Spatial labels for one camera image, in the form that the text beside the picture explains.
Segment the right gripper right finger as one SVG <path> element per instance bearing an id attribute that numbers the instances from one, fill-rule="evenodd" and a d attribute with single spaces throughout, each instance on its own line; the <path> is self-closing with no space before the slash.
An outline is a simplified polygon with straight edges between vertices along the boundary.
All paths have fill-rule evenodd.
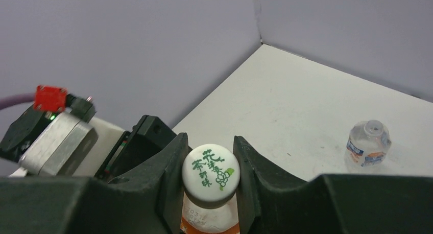
<path id="1" fill-rule="evenodd" d="M 322 174 L 302 180 L 233 141 L 241 233 L 432 233 L 432 178 Z"/>

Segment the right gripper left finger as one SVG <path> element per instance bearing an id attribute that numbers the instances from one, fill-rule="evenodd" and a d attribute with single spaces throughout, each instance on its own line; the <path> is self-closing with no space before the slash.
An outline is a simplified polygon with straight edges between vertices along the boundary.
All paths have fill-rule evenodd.
<path id="1" fill-rule="evenodd" d="M 92 177 L 1 179 L 1 233 L 179 233 L 188 136 L 106 183 Z"/>

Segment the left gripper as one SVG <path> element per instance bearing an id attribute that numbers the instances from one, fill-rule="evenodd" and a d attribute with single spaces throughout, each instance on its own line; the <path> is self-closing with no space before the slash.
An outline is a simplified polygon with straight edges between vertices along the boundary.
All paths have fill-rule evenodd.
<path id="1" fill-rule="evenodd" d="M 122 132 L 94 176 L 109 182 L 160 152 L 175 137 L 159 117 L 144 115 L 131 131 Z"/>

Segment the white printed bottle cap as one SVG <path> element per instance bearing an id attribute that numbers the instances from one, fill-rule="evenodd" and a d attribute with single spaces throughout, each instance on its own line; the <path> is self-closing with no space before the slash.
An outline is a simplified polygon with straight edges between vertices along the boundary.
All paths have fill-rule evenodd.
<path id="1" fill-rule="evenodd" d="M 191 150 L 181 173 L 188 199 L 206 209 L 226 204 L 235 195 L 240 182 L 240 166 L 235 155 L 216 144 L 204 144 Z"/>

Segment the clear blue-label bottle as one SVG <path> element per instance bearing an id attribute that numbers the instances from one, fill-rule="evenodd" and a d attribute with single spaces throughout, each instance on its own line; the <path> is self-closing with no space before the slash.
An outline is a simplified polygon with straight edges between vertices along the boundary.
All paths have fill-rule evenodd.
<path id="1" fill-rule="evenodd" d="M 392 141 L 385 124 L 361 121 L 350 130 L 344 160 L 352 173 L 372 173 L 385 160 Z"/>

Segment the orange tea bottle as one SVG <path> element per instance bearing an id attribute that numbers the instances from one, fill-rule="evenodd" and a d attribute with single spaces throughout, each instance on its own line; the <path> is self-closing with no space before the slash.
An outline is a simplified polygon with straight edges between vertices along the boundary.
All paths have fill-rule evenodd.
<path id="1" fill-rule="evenodd" d="M 184 233 L 240 233 L 236 196 L 219 208 L 206 209 L 184 195 L 180 229 Z"/>

